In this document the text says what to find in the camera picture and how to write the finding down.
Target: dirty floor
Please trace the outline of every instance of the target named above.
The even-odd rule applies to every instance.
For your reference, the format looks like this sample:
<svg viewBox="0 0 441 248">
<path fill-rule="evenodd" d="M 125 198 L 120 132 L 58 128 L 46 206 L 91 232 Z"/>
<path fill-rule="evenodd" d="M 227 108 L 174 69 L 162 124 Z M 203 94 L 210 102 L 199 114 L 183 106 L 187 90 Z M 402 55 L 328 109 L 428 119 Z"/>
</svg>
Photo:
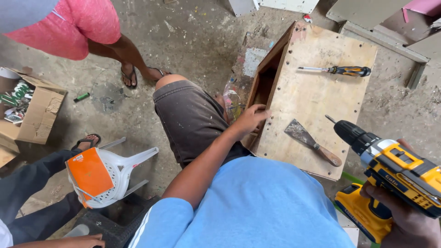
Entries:
<svg viewBox="0 0 441 248">
<path fill-rule="evenodd" d="M 192 80 L 210 94 L 223 92 L 236 61 L 238 48 L 247 31 L 275 42 L 302 14 L 262 7 L 240 18 L 233 16 L 227 0 L 113 1 L 121 22 L 121 32 L 139 48 L 147 65 L 161 67 Z M 315 25 L 338 31 L 335 22 L 325 18 L 332 3 L 319 2 L 311 17 Z M 356 34 L 346 34 L 357 38 Z M 127 141 L 112 149 L 131 156 L 152 147 L 160 152 L 132 173 L 131 185 L 143 179 L 150 182 L 137 191 L 149 197 L 161 195 L 180 171 L 166 135 L 153 109 L 154 84 L 142 82 L 137 90 L 127 90 L 120 81 L 117 61 L 89 55 L 71 61 L 45 54 L 0 36 L 1 65 L 21 69 L 29 66 L 42 78 L 68 89 L 69 93 L 46 145 L 20 143 L 23 151 L 2 174 L 26 162 L 33 162 L 55 150 L 70 148 L 85 134 L 98 133 L 103 143 L 123 136 Z M 374 70 L 362 101 L 358 124 L 383 138 L 406 138 L 418 154 L 441 164 L 441 69 L 428 67 L 416 90 L 407 90 L 413 62 L 388 49 L 380 48 Z M 77 96 L 90 92 L 89 99 L 74 103 Z M 344 170 L 363 179 L 359 158 L 349 151 Z M 335 193 L 349 182 L 319 179 L 326 194 Z M 72 191 L 65 171 L 55 175 L 33 196 L 28 214 L 56 202 Z M 69 226 L 59 231 L 61 237 Z M 369 244 L 360 235 L 359 247 Z"/>
</svg>

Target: cordless drill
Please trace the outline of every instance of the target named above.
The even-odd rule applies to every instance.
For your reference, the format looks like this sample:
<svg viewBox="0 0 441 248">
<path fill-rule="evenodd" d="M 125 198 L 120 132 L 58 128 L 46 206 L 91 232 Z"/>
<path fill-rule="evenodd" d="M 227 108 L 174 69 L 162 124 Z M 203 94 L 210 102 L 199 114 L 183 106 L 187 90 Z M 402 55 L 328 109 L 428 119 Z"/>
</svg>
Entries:
<svg viewBox="0 0 441 248">
<path fill-rule="evenodd" d="M 431 218 L 441 217 L 441 168 L 392 139 L 382 139 L 357 125 L 329 116 L 337 135 L 360 156 L 368 181 L 389 190 L 405 203 Z M 335 203 L 374 243 L 391 231 L 390 209 L 360 195 L 360 184 L 339 191 Z"/>
</svg>

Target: hand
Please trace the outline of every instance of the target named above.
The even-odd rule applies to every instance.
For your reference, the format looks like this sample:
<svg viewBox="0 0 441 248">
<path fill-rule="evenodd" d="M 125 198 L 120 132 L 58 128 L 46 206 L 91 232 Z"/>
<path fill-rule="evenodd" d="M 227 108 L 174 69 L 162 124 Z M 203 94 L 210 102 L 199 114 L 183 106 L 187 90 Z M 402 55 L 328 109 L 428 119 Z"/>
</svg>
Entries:
<svg viewBox="0 0 441 248">
<path fill-rule="evenodd" d="M 60 248 L 93 248 L 94 246 L 101 246 L 105 248 L 105 242 L 101 240 L 102 234 L 86 235 L 78 237 L 68 237 L 60 239 Z"/>
<path fill-rule="evenodd" d="M 228 128 L 235 133 L 237 141 L 242 140 L 245 135 L 252 131 L 258 131 L 256 128 L 261 121 L 271 116 L 271 111 L 265 110 L 265 107 L 265 104 L 252 105 Z"/>
<path fill-rule="evenodd" d="M 404 140 L 397 140 L 401 145 L 413 151 Z M 384 188 L 366 182 L 360 190 L 365 198 L 373 197 L 392 212 L 394 224 L 392 231 L 383 239 L 381 247 L 441 247 L 441 229 L 438 219 L 432 219 L 417 211 Z"/>
</svg>

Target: white plastic chair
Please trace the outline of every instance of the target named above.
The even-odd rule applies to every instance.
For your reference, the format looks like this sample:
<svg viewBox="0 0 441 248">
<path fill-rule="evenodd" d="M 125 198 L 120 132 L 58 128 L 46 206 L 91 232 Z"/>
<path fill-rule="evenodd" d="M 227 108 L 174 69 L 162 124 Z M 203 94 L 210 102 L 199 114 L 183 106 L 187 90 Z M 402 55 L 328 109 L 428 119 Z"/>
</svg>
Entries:
<svg viewBox="0 0 441 248">
<path fill-rule="evenodd" d="M 159 152 L 159 149 L 157 147 L 154 147 L 128 158 L 121 157 L 113 152 L 105 150 L 106 148 L 122 143 L 125 140 L 126 137 L 123 137 L 122 139 L 112 142 L 103 147 L 95 148 L 97 149 L 98 156 L 100 157 L 101 161 L 103 162 L 109 173 L 109 176 L 112 179 L 112 183 L 114 186 L 113 188 L 103 192 L 100 195 L 92 196 L 76 187 L 75 184 L 72 183 L 71 175 L 69 174 L 69 181 L 73 184 L 74 190 L 77 193 L 80 202 L 83 202 L 82 198 L 80 197 L 80 192 L 82 192 L 92 197 L 92 199 L 86 201 L 86 204 L 91 208 L 107 207 L 115 203 L 116 201 L 123 199 L 127 195 L 131 194 L 132 192 L 149 182 L 148 180 L 144 180 L 133 188 L 129 190 L 127 189 L 129 186 L 130 174 L 133 168 L 157 154 Z"/>
</svg>

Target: wooden box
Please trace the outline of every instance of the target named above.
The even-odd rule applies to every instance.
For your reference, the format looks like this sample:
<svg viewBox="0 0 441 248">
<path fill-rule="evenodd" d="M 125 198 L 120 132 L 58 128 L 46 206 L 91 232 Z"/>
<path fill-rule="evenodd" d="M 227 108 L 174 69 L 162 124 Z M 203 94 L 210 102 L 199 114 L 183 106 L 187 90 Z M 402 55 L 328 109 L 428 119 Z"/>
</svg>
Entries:
<svg viewBox="0 0 441 248">
<path fill-rule="evenodd" d="M 303 22 L 294 22 L 259 64 L 247 106 L 266 104 L 272 111 L 252 149 L 256 155 L 291 163 L 311 174 L 338 180 L 343 166 L 333 167 L 309 147 L 284 133 L 292 119 L 344 163 L 349 145 L 325 118 L 357 122 L 370 76 L 351 77 L 298 67 L 372 68 L 377 47 Z"/>
</svg>

